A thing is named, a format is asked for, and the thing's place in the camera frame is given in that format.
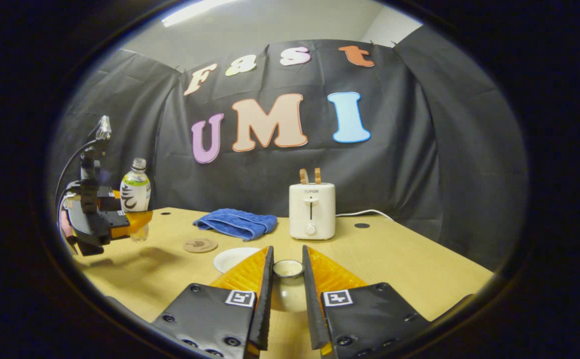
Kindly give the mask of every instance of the ceiling light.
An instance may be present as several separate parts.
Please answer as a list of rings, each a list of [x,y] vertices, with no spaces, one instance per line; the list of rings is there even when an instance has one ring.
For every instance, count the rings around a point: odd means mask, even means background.
[[[213,7],[217,7],[219,5],[227,4],[228,2],[233,2],[236,0],[203,0],[200,2],[196,2],[190,6],[186,6],[179,11],[167,16],[162,20],[165,27],[169,27],[174,25],[175,23],[180,23],[182,21],[187,20],[193,16],[197,16],[207,10],[212,9]]]

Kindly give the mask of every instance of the bottle cap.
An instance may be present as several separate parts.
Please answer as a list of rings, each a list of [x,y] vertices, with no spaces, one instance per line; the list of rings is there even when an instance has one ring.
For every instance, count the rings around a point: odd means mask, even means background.
[[[135,170],[145,170],[146,160],[142,159],[141,157],[137,157],[132,161],[132,168],[134,168]]]

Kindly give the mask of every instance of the ceramic cup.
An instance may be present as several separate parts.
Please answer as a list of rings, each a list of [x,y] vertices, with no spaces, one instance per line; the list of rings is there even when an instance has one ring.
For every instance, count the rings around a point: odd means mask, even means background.
[[[302,312],[307,309],[303,264],[292,259],[274,263],[272,284],[272,309],[281,312]]]

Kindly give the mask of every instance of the purple letter u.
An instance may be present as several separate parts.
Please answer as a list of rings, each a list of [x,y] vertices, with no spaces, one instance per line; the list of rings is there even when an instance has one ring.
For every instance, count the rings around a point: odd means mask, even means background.
[[[209,164],[219,154],[221,120],[223,120],[223,114],[216,114],[208,120],[212,126],[212,144],[210,145],[210,150],[207,151],[203,150],[203,128],[205,127],[205,121],[199,121],[192,125],[192,154],[194,154],[194,159],[200,164]]]

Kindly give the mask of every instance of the white wall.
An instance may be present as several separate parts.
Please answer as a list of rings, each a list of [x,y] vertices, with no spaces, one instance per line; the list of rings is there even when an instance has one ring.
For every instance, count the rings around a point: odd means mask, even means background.
[[[393,47],[392,41],[399,43],[421,25],[422,23],[410,16],[391,7],[383,6],[361,41],[373,41],[378,45]]]
[[[171,27],[157,18],[123,48],[184,71],[268,43],[358,41],[382,8],[373,0],[238,0]]]

